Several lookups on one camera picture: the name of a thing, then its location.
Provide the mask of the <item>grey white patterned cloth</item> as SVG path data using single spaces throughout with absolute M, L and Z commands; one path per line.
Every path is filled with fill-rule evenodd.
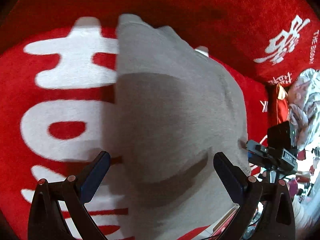
M 289 88 L 287 101 L 296 145 L 302 151 L 319 139 L 319 71 L 309 68 L 301 72 Z

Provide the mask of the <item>red wedding blanket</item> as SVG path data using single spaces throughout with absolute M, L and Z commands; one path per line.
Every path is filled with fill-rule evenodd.
M 111 167 L 86 208 L 107 238 L 136 239 L 113 131 L 123 14 L 171 27 L 224 66 L 254 140 L 270 122 L 268 88 L 319 66 L 319 18 L 306 0 L 18 0 L 1 26 L 1 211 L 20 239 L 38 180 L 64 180 L 102 150 Z

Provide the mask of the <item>grey knitted garment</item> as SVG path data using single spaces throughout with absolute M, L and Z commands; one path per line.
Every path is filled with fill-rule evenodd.
M 244 96 L 224 66 L 169 26 L 123 14 L 117 38 L 113 131 L 130 185 L 129 228 L 136 239 L 178 239 L 233 207 L 216 152 L 250 172 Z

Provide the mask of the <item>red pillow with gold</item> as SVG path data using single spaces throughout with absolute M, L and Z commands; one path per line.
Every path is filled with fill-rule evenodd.
M 289 105 L 287 101 L 287 91 L 281 84 L 276 86 L 276 116 L 277 124 L 289 121 Z

